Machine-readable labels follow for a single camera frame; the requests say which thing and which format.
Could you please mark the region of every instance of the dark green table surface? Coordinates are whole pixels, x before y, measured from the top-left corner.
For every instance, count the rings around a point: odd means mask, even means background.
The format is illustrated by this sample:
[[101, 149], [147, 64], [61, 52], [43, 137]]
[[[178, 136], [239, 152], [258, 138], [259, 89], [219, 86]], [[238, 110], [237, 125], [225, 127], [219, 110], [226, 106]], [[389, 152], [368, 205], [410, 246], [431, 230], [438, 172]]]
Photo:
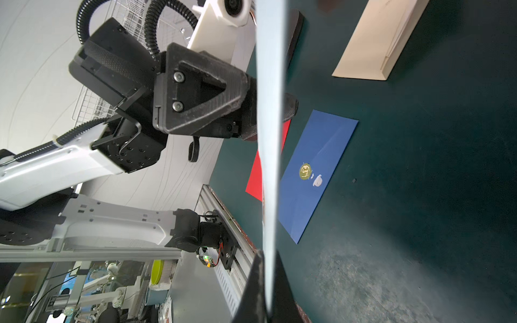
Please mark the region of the dark green table surface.
[[[279, 225], [294, 297], [314, 323], [517, 322], [517, 5], [430, 0], [388, 81], [333, 78], [366, 2], [291, 3], [282, 172], [313, 109], [359, 120], [300, 243]], [[261, 246], [256, 149], [226, 140], [210, 185]]]

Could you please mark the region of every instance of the white sticker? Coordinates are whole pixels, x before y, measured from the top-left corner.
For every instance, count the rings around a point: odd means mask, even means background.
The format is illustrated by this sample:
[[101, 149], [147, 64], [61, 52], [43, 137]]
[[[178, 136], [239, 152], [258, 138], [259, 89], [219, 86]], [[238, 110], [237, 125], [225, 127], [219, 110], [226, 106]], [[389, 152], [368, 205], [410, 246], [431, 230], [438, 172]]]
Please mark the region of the white sticker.
[[322, 176], [321, 174], [319, 174], [318, 177], [316, 177], [316, 179], [314, 180], [314, 183], [312, 183], [312, 186], [320, 186], [322, 182]]

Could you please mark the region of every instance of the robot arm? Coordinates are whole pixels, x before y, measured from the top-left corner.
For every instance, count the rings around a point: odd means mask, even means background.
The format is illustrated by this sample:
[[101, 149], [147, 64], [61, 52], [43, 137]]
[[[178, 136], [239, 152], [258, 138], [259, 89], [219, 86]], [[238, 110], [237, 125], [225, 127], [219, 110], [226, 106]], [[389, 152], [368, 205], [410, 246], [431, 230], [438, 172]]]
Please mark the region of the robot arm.
[[[207, 0], [188, 48], [171, 43], [156, 59], [114, 18], [80, 37], [69, 71], [116, 115], [28, 157], [0, 155], [0, 208], [18, 210], [81, 182], [149, 167], [168, 134], [194, 137], [193, 162], [200, 136], [256, 139], [256, 80], [229, 64], [251, 1], [227, 3]], [[286, 96], [284, 119], [296, 109]]]

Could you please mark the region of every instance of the blue envelope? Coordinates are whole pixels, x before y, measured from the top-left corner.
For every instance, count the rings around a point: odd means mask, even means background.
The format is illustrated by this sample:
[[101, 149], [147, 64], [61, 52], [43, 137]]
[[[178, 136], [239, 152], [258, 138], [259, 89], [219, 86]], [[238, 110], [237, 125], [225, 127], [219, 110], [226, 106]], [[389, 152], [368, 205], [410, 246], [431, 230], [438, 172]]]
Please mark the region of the blue envelope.
[[280, 181], [279, 220], [295, 243], [300, 241], [357, 122], [312, 111]]

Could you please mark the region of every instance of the black cable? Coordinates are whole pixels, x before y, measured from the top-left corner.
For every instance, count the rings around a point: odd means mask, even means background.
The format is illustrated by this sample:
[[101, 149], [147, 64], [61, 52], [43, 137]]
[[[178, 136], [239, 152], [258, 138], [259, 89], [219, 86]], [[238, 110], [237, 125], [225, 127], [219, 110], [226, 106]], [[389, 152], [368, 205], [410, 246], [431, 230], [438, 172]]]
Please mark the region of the black cable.
[[77, 36], [81, 44], [84, 44], [90, 38], [90, 20], [95, 12], [95, 9], [108, 0], [83, 0], [79, 9], [77, 10], [77, 17], [75, 18], [75, 27], [77, 29]]
[[48, 151], [52, 151], [54, 149], [60, 148], [61, 146], [71, 142], [78, 135], [86, 132], [87, 130], [93, 128], [96, 125], [106, 122], [107, 120], [108, 120], [108, 118], [98, 118], [98, 119], [93, 119], [93, 120], [87, 121], [81, 125], [78, 125], [77, 127], [73, 128], [72, 130], [69, 130], [65, 134], [59, 136], [55, 140], [55, 142], [49, 141], [47, 143], [39, 145], [38, 147], [21, 152], [21, 153], [15, 155], [13, 157], [13, 159], [8, 161], [7, 163], [11, 163], [14, 161], [18, 161], [18, 162], [26, 161], [26, 160], [32, 159], [34, 157], [37, 157], [39, 155], [42, 155]]
[[67, 273], [71, 273], [71, 272], [73, 272], [74, 270], [79, 269], [79, 268], [80, 268], [80, 266], [79, 266], [79, 267], [75, 267], [74, 269], [72, 269], [72, 270], [70, 270], [70, 271], [64, 272], [64, 273], [59, 274], [59, 275], [56, 275], [56, 276], [52, 276], [52, 277], [46, 278], [45, 280], [47, 281], [47, 280], [52, 279], [52, 278], [56, 278], [56, 277], [59, 277], [59, 276], [66, 275]]
[[75, 278], [75, 276], [74, 276], [74, 277], [72, 277], [72, 278], [70, 278], [70, 279], [68, 279], [68, 280], [65, 280], [64, 282], [60, 283], [59, 285], [55, 285], [54, 287], [52, 287], [51, 289], [49, 289], [45, 294], [43, 294], [43, 296], [41, 296], [41, 298], [39, 299], [39, 301], [37, 301], [37, 302], [36, 302], [36, 304], [34, 304], [34, 306], [31, 308], [31, 311], [27, 314], [27, 316], [25, 317], [25, 320], [24, 320], [24, 321], [26, 321], [26, 320], [27, 320], [27, 318], [29, 317], [29, 315], [30, 315], [30, 314], [33, 312], [33, 310], [38, 306], [39, 302], [41, 302], [41, 300], [42, 300], [42, 299], [44, 299], [44, 298], [45, 298], [45, 296], [46, 296], [48, 293], [50, 293], [50, 291], [51, 291], [51, 290], [53, 290], [53, 289], [54, 289], [54, 288], [56, 288], [56, 287], [59, 287], [59, 286], [63, 285], [63, 284], [64, 284], [64, 283], [66, 283], [66, 282], [71, 281], [71, 280], [72, 280], [72, 279], [74, 279], [74, 278]]
[[189, 146], [189, 162], [195, 163], [199, 157], [199, 137], [192, 136], [192, 142]]
[[145, 45], [147, 50], [154, 59], [158, 59], [160, 49], [158, 48], [158, 41], [156, 40], [156, 28], [158, 20], [165, 8], [169, 6], [172, 10], [179, 13], [190, 24], [192, 29], [197, 25], [197, 17], [190, 11], [190, 9], [178, 0], [153, 0], [145, 14], [144, 35]]
[[218, 215], [214, 214], [212, 211], [206, 211], [205, 214], [202, 215], [202, 217], [206, 218], [207, 217], [206, 214], [209, 212], [211, 213], [211, 214], [209, 214], [210, 215], [209, 218], [217, 218]]

